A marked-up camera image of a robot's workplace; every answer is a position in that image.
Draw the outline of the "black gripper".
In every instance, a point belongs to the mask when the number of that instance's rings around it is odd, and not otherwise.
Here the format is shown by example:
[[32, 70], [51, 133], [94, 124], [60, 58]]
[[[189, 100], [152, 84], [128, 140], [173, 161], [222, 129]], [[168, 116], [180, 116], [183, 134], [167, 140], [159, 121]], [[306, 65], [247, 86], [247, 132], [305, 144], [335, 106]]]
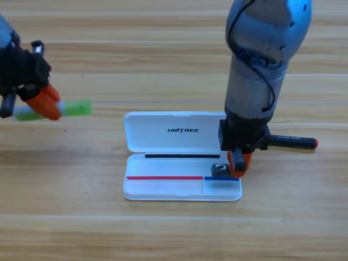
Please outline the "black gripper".
[[269, 147], [271, 117], [247, 119], [228, 109], [225, 113], [226, 118], [219, 122], [220, 149], [227, 152], [231, 176], [241, 178], [250, 168], [252, 153]]
[[1, 48], [1, 118], [14, 114], [16, 97], [19, 97], [39, 115], [60, 119], [58, 91], [49, 84], [51, 66], [44, 59], [45, 45], [36, 40], [32, 51], [10, 43]]

